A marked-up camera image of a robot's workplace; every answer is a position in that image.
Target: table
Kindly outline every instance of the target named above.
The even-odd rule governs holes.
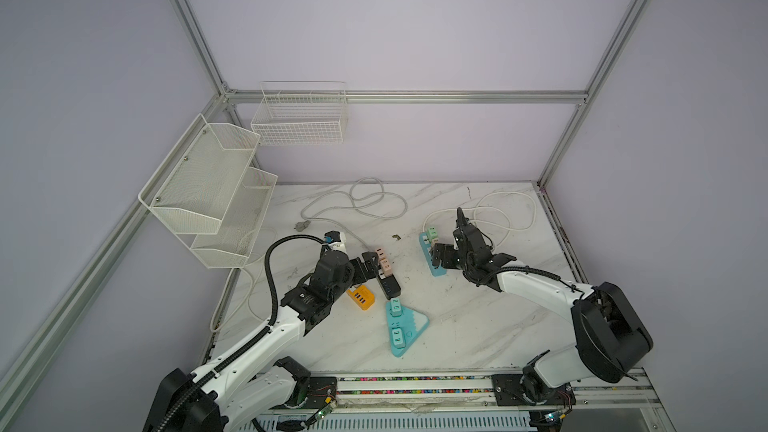
[[[253,258],[264,253],[277,237],[295,234],[294,226],[302,222],[300,210],[314,198],[332,190],[348,191],[345,185],[285,185],[277,186],[256,241]],[[564,280],[574,280],[568,262],[558,244],[541,202],[530,182],[481,183],[399,183],[385,184],[388,192],[396,192],[408,201],[408,213],[395,220],[374,219],[354,211],[333,210],[327,216],[350,228],[373,247],[382,247],[395,276],[402,287],[401,303],[429,317],[429,326],[417,343],[401,358],[389,348],[386,322],[386,298],[376,280],[366,286],[376,296],[367,311],[361,310],[351,298],[342,296],[331,314],[307,336],[285,350],[313,372],[408,372],[429,370],[490,370],[522,367],[535,355],[547,349],[555,350],[574,341],[570,324],[562,318],[533,304],[525,298],[499,293],[487,287],[475,287],[459,271],[433,277],[418,244],[422,221],[442,208],[471,207],[490,192],[517,191],[533,197],[537,207],[536,222],[529,230],[512,232],[506,243],[495,249],[518,257],[524,263],[554,272]],[[356,196],[378,190],[377,185],[360,185]],[[308,211],[310,215],[331,205],[348,206],[349,200],[340,194],[321,200]],[[532,217],[532,204],[525,197],[493,196],[484,205],[504,210],[512,226],[527,226]],[[379,215],[397,215],[402,203],[394,197],[366,209]],[[478,218],[505,224],[504,217],[494,211],[478,211]],[[434,216],[428,226],[435,226],[441,242],[452,239],[456,214]],[[494,226],[478,224],[497,243],[504,231]],[[312,221],[303,233],[322,237],[338,229],[328,222]],[[364,252],[354,238],[348,238],[347,252],[351,257]],[[271,267],[278,297],[296,285],[302,276],[312,272],[319,247],[310,241],[295,240],[275,249]],[[250,305],[262,318],[269,315],[270,295],[264,277],[264,267],[257,262],[246,267],[257,277]],[[250,280],[240,274],[231,296],[226,315],[248,292]],[[243,306],[222,327],[214,351],[227,350],[260,321]]]

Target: triangular power strip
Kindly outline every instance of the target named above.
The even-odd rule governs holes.
[[[392,314],[393,303],[395,310],[401,309],[398,317]],[[395,357],[402,357],[429,325],[429,318],[426,315],[403,307],[396,298],[386,303],[386,317],[389,325],[389,347]]]

